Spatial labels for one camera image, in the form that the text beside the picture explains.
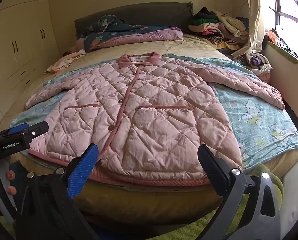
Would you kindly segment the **person's left hand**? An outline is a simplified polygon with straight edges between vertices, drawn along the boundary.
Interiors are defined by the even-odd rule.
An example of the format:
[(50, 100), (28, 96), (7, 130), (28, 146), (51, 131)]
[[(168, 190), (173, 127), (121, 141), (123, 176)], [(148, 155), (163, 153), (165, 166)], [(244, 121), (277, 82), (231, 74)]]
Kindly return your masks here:
[(0, 179), (0, 211), (5, 216), (10, 216), (12, 219), (16, 216), (16, 209), (12, 197), (9, 197), (6, 192), (6, 186)]

